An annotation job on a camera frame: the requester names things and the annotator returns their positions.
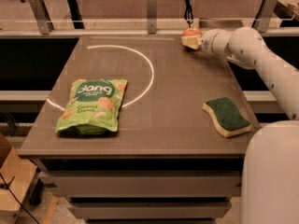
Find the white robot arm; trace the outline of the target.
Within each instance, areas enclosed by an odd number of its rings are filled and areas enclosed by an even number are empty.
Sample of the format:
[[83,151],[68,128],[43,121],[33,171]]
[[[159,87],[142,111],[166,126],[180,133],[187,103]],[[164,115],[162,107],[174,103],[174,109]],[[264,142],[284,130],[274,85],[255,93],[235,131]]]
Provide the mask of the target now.
[[186,29],[183,46],[257,72],[267,87],[250,97],[256,111],[288,118],[264,125],[246,150],[240,224],[299,224],[299,73],[267,47],[258,31]]

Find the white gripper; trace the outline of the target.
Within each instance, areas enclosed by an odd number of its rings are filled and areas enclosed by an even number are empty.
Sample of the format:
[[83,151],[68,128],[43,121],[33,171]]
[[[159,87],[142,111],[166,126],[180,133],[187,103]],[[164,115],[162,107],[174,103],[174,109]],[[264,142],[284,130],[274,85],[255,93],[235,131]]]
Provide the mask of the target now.
[[232,54],[229,41],[232,33],[222,29],[212,29],[200,35],[186,35],[181,38],[182,45],[190,49],[199,49],[210,54],[229,56]]

